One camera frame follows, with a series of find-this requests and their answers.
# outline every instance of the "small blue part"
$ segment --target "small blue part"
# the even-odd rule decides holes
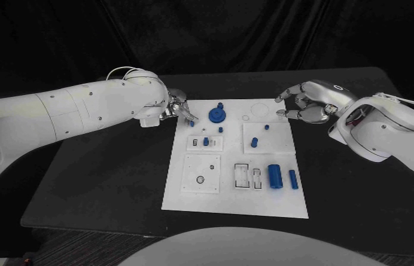
[[[258,139],[256,139],[256,137],[253,137],[253,138],[252,138],[252,148],[256,147],[256,142],[258,142]]]
[[[289,171],[288,171],[288,176],[289,176],[291,188],[298,189],[297,180],[295,180],[295,173],[294,173],[292,169],[289,169]]]
[[[269,172],[269,187],[282,188],[282,174],[279,173],[279,165],[269,164],[266,169]]]
[[[209,120],[217,124],[225,119],[226,119],[226,112],[222,109],[222,103],[217,103],[217,107],[209,111]]]

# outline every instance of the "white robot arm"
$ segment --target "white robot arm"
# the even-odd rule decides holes
[[[0,173],[33,149],[132,118],[141,127],[183,116],[186,95],[167,89],[152,72],[131,68],[124,80],[105,80],[0,99]]]
[[[357,100],[347,89],[318,80],[288,88],[275,102],[291,94],[301,110],[281,109],[279,116],[315,124],[337,116],[328,136],[370,161],[380,162],[392,155],[414,170],[414,109],[399,102],[412,101],[382,93]]]

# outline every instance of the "white base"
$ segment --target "white base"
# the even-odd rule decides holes
[[[214,124],[207,119],[207,113],[223,103],[226,119]],[[256,104],[266,106],[258,109]],[[186,126],[183,119],[177,120],[177,129],[174,133],[173,151],[170,156],[168,176],[165,180],[164,199],[161,209],[181,210],[194,212],[232,213],[245,215],[281,216],[292,218],[307,218],[305,202],[301,190],[300,173],[297,169],[295,155],[288,154],[243,154],[243,123],[284,124],[285,141],[279,141],[282,149],[292,149],[294,146],[289,132],[288,120],[275,115],[278,109],[284,109],[284,102],[275,103],[272,99],[253,100],[190,100],[187,101],[190,111],[199,118],[194,127]],[[222,136],[223,151],[187,151],[189,136]],[[181,191],[183,165],[187,154],[219,155],[219,193],[193,193]],[[249,189],[235,189],[235,164],[248,164]],[[269,178],[266,166],[278,164],[282,173],[284,187],[269,188]],[[261,170],[262,189],[253,190],[252,170]],[[294,169],[297,175],[298,189],[291,189],[288,170]]]

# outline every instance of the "white round object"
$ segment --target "white round object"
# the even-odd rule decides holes
[[[279,231],[217,227],[186,232],[139,250],[119,266],[297,266],[382,263],[315,239]]]
[[[269,113],[269,107],[264,103],[252,105],[251,112],[256,117],[265,117]]]

